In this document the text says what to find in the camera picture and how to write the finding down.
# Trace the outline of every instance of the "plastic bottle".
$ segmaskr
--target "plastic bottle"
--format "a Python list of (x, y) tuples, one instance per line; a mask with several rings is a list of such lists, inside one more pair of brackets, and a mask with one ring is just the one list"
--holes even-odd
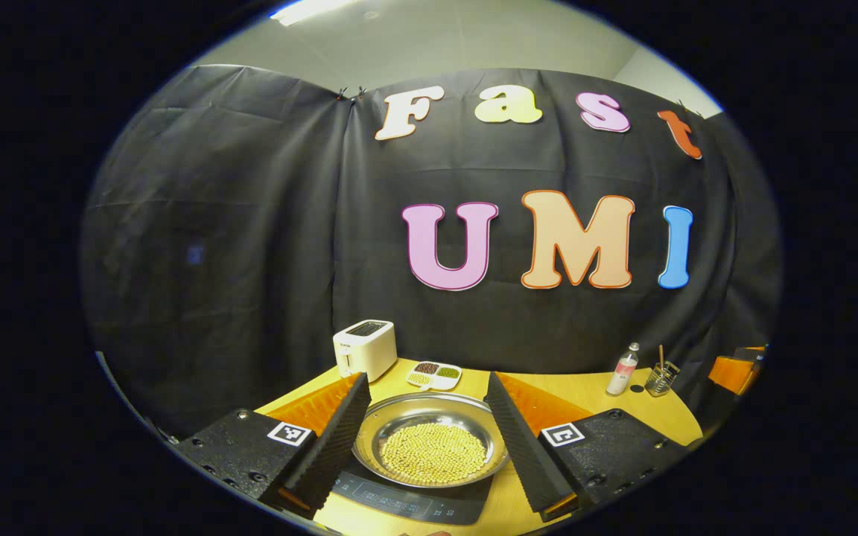
[(638, 366), (638, 350), (641, 347), (636, 342), (631, 342), (629, 350), (619, 360), (617, 360), (617, 368), (614, 370), (614, 376), (608, 384), (607, 394), (616, 397), (624, 393), (624, 387), (627, 387), (627, 380), (631, 379), (631, 374), (635, 367)]

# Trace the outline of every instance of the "glass cup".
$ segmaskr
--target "glass cup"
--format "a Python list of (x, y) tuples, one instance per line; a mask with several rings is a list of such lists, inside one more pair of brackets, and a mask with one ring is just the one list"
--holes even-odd
[(661, 370), (660, 363), (654, 363), (651, 368), (651, 375), (647, 377), (647, 382), (644, 383), (644, 389), (653, 397), (663, 397), (670, 391), (671, 383), (677, 378), (677, 374), (681, 373), (681, 369), (674, 366), (674, 363), (664, 362), (664, 369)]

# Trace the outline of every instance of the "toaster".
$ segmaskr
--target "toaster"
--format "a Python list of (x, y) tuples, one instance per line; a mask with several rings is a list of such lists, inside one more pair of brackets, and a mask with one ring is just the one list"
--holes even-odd
[(365, 372), (372, 383), (396, 360), (395, 327), (386, 320), (362, 320), (333, 335), (340, 376)]

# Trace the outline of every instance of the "stainless steel plate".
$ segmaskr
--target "stainless steel plate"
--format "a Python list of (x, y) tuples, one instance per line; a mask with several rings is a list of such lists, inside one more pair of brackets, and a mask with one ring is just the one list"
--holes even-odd
[[(477, 437), (486, 448), (483, 467), (464, 479), (442, 485), (416, 484), (386, 468), (381, 451), (389, 436), (401, 428), (426, 423), (452, 425)], [(508, 462), (508, 450), (501, 441), (501, 434), (498, 433), (488, 404), (453, 393), (412, 393), (372, 405), (366, 412), (357, 441), (353, 444), (353, 454), (375, 474), (412, 488), (455, 488), (457, 485), (472, 484), (494, 475)]]

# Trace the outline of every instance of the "ceiling light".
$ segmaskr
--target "ceiling light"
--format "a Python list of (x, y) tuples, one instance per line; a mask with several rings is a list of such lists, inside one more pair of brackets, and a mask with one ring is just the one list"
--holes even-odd
[(289, 4), (280, 11), (276, 11), (270, 16), (273, 20), (280, 21), (283, 26), (290, 26), (301, 20), (312, 17), (318, 13), (325, 11), (336, 10), (337, 7), (345, 6), (355, 0), (300, 0), (299, 2)]

